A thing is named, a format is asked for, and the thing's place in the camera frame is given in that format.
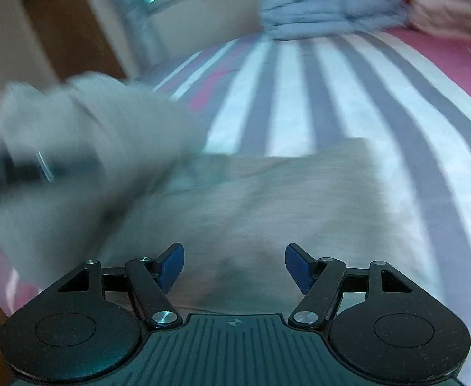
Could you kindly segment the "grey pants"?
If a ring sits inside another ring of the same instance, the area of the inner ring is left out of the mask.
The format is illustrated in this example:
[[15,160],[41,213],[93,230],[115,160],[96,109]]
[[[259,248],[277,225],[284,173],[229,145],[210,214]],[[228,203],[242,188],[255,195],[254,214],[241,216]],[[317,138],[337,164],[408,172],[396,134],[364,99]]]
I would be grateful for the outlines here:
[[440,294],[429,254],[390,214],[365,140],[301,158],[208,154],[205,140],[193,114],[142,84],[88,73],[45,92],[7,85],[0,153],[97,167],[0,193],[1,250],[47,288],[88,259],[119,267],[179,242],[171,300],[184,312],[291,312],[292,242],[355,268],[389,262]]

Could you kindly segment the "brown wooden door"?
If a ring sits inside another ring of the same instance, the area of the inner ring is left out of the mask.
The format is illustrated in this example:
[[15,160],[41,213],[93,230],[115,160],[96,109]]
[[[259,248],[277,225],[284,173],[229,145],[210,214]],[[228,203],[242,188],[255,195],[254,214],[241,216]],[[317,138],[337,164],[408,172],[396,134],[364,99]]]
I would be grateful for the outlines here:
[[58,79],[87,72],[125,78],[88,0],[22,0]]

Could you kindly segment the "striped pink grey bedsheet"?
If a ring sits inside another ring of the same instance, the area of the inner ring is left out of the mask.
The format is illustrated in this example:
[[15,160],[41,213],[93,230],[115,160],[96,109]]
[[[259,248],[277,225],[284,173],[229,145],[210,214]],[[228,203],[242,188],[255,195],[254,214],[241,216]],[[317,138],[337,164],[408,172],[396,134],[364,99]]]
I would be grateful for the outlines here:
[[[459,44],[409,31],[249,36],[124,84],[193,114],[208,154],[301,158],[365,140],[391,216],[439,274],[432,294],[471,331],[471,54]],[[0,248],[1,310],[41,289]],[[461,377],[471,385],[471,354]]]

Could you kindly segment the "folded blue-grey quilt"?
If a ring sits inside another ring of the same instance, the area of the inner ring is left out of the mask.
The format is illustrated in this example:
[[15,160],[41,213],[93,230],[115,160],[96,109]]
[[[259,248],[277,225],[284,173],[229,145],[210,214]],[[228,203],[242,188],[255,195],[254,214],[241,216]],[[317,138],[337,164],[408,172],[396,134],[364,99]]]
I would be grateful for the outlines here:
[[263,29],[276,40],[373,32],[407,24],[405,0],[260,0]]

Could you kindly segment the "folded pink quilt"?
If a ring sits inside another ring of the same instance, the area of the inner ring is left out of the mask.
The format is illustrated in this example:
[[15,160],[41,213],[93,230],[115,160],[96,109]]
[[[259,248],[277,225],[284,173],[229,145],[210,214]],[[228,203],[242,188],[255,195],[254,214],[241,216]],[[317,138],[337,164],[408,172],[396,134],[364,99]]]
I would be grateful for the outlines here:
[[411,0],[409,23],[437,38],[471,42],[471,0]]

